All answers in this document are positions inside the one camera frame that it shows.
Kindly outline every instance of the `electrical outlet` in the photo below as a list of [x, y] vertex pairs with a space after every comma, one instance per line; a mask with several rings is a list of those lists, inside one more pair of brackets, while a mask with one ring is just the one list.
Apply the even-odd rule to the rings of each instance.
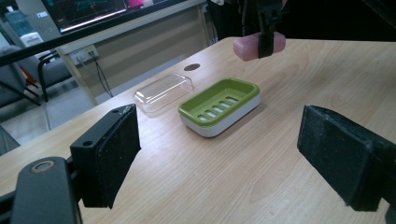
[[77, 65], [77, 64], [80, 64], [81, 62], [85, 63], [89, 59], [91, 59], [92, 53], [95, 57], [99, 56], [99, 53], [96, 50], [95, 46], [89, 45], [83, 49], [77, 49], [77, 50], [69, 53], [69, 56], [72, 59], [74, 65]]

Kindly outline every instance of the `clear plastic lid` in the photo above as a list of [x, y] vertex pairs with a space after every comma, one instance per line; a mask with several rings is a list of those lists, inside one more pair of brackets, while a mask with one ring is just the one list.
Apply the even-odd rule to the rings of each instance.
[[192, 91], [188, 77], [174, 73], [162, 77], [134, 93], [134, 102], [146, 113], [155, 112]]

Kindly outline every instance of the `table surface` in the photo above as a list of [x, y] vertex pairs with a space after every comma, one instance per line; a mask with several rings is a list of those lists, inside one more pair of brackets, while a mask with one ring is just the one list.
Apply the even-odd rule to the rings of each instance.
[[[201, 66], [184, 71], [190, 64]], [[109, 110], [134, 102], [136, 90], [170, 73], [194, 91], [161, 110], [138, 108], [142, 150], [113, 209], [85, 208], [84, 223], [386, 223], [389, 204], [355, 212], [297, 148], [304, 105], [330, 108], [396, 142], [396, 44], [288, 40], [269, 58], [244, 63], [227, 38], [157, 76], [0, 157], [0, 195], [20, 169], [69, 146]], [[177, 106], [225, 77], [257, 84], [261, 103], [224, 133], [203, 138]]]

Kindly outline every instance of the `bottle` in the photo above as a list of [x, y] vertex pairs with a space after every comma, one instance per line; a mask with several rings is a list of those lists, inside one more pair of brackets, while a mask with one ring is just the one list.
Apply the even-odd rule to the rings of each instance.
[[33, 32], [33, 27], [29, 21], [26, 20], [23, 13], [19, 10], [14, 10], [12, 7], [7, 7], [8, 13], [5, 14], [9, 25], [17, 33], [18, 36], [26, 35]]

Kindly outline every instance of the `soap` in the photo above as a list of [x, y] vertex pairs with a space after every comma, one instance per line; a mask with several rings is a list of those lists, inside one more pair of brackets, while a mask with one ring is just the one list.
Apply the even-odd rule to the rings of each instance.
[[[259, 58], [260, 33], [236, 38], [233, 42], [233, 52], [242, 61], [248, 62]], [[286, 37], [274, 32], [274, 53], [282, 51], [286, 46]]]

